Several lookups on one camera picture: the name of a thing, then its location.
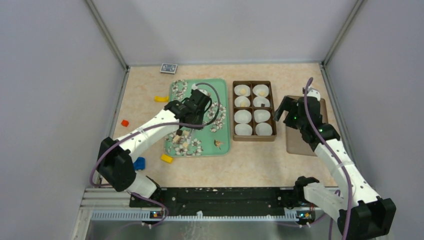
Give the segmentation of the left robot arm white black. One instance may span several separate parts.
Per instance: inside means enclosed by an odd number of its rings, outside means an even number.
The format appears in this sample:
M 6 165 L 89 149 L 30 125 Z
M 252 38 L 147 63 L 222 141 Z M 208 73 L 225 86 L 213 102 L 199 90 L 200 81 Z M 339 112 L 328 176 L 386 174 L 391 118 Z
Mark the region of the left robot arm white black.
M 168 102 L 151 120 L 130 133 L 117 139 L 105 138 L 94 170 L 117 192 L 138 194 L 147 206 L 156 206 L 161 198 L 158 185 L 137 172 L 134 163 L 149 147 L 182 127 L 203 129 L 204 115 L 211 103 L 206 90 L 195 88 L 188 98 Z

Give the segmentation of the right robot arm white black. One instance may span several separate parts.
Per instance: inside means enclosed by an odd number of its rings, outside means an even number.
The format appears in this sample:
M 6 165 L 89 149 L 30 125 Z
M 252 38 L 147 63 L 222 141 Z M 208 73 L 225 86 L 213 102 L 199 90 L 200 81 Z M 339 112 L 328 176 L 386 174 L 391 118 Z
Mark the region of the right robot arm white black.
M 323 122 L 321 95 L 314 89 L 303 96 L 286 95 L 274 113 L 277 122 L 298 130 L 304 142 L 327 167 L 337 183 L 339 195 L 328 190 L 314 177 L 300 176 L 293 187 L 293 200 L 299 206 L 319 207 L 337 223 L 344 240 L 368 240 L 390 232 L 396 205 L 382 198 L 365 180 L 347 154 L 336 129 Z

